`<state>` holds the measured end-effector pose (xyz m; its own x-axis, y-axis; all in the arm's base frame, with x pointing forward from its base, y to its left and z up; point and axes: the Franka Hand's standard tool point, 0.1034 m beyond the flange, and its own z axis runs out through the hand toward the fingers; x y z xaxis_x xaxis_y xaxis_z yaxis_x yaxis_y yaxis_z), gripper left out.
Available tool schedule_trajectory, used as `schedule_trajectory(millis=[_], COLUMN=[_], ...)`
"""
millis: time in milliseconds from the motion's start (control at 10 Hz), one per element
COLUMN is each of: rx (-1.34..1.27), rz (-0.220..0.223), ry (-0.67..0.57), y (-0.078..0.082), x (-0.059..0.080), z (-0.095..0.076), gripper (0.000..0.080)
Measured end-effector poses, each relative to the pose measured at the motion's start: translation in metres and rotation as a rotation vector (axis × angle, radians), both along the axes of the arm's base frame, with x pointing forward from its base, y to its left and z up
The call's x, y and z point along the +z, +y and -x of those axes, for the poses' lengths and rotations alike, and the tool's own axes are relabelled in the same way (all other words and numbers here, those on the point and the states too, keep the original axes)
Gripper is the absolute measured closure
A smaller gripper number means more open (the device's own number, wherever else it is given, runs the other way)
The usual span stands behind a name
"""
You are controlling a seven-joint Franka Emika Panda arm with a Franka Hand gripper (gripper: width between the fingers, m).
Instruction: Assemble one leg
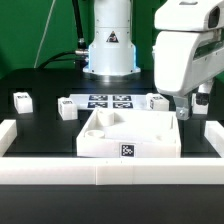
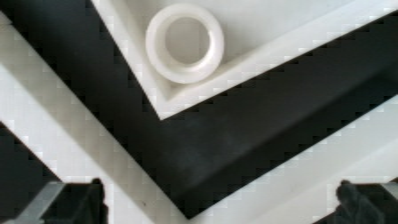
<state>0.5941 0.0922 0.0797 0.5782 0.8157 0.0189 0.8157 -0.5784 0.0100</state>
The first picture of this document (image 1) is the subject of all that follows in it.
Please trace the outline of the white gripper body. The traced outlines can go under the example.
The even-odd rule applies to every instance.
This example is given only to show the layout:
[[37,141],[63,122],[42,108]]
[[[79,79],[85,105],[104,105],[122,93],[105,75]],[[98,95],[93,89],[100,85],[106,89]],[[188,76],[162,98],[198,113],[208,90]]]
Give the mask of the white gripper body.
[[185,96],[224,71],[224,46],[196,57],[199,47],[221,39],[221,30],[161,31],[154,49],[154,81],[159,93]]

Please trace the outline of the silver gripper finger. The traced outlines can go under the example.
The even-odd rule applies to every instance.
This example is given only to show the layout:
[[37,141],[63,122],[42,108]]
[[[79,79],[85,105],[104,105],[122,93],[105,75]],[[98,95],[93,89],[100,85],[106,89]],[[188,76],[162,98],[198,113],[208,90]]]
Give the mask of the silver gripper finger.
[[188,120],[191,114],[191,103],[189,96],[174,96],[176,116],[179,120]]
[[209,103],[213,84],[213,80],[208,80],[199,86],[198,92],[196,93],[196,103],[198,105],[206,106]]

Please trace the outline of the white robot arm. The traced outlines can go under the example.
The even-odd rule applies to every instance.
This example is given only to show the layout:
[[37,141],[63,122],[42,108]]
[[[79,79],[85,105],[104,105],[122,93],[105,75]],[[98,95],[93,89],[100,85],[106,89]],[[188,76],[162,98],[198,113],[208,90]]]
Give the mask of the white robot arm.
[[[83,72],[104,82],[140,72],[131,42],[131,0],[94,0],[95,36]],[[155,13],[154,81],[176,116],[208,113],[213,78],[224,71],[224,0],[167,0]]]

